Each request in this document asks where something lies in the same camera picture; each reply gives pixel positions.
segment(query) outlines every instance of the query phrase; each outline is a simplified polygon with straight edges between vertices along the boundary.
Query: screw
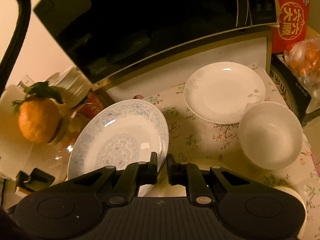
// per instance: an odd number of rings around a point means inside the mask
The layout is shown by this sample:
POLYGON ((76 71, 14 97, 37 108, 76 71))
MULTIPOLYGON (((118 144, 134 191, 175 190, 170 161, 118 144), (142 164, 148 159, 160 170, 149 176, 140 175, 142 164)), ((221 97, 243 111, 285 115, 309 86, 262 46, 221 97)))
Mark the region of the screw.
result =
POLYGON ((212 199, 209 197, 206 197, 206 196, 196 198, 196 202, 198 204, 202 204, 202 205, 209 204, 211 201, 212 201, 212 199))
POLYGON ((114 196, 109 198, 109 202, 113 205, 120 205, 124 202, 124 198, 120 196, 114 196))

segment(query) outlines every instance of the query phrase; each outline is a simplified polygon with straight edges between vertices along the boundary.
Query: microwave handle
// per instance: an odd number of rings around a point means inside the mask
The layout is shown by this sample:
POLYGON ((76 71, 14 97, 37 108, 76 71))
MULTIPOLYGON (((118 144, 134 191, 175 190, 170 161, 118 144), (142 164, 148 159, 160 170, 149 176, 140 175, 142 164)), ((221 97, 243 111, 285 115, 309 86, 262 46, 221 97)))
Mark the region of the microwave handle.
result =
POLYGON ((237 0, 236 28, 247 26, 249 0, 237 0))

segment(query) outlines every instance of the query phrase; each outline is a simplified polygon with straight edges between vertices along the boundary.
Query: microwave control panel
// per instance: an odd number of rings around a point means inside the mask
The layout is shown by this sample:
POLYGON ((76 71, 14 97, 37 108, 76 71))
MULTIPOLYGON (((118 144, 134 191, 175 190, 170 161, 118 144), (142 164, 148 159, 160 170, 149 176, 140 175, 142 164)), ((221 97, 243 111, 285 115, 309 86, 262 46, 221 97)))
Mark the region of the microwave control panel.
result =
POLYGON ((275 0, 249 0, 252 25, 276 23, 275 0))

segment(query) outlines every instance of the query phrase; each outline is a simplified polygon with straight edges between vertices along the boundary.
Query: clear plastic bag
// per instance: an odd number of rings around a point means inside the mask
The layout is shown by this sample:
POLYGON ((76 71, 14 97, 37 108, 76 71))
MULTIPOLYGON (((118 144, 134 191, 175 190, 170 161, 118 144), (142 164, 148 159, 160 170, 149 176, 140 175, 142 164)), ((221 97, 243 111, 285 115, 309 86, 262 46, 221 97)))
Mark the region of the clear plastic bag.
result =
POLYGON ((284 51, 284 60, 299 83, 320 100, 320 37, 294 43, 284 51))

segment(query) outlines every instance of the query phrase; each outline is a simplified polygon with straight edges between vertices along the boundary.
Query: floral tablecloth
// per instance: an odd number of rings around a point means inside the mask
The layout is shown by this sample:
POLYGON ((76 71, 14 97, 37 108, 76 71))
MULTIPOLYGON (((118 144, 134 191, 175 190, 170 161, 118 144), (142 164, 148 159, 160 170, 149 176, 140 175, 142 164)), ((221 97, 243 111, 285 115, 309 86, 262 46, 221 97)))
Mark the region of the floral tablecloth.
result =
MULTIPOLYGON (((286 105, 265 70, 255 65, 250 67, 266 86, 265 101, 286 105)), ((242 153, 237 139, 238 126, 218 126, 195 116, 184 101, 184 85, 178 84, 144 98, 156 105, 167 120, 170 136, 168 153, 172 153, 177 162, 194 163, 201 169, 208 170, 210 166, 219 164, 265 185, 291 187, 301 195, 307 208, 307 225, 301 239, 320 239, 320 177, 306 136, 303 135, 299 157, 288 167, 277 171, 255 168, 242 153)), ((161 172, 159 183, 147 194, 183 195, 184 187, 168 185, 165 168, 161 172)))

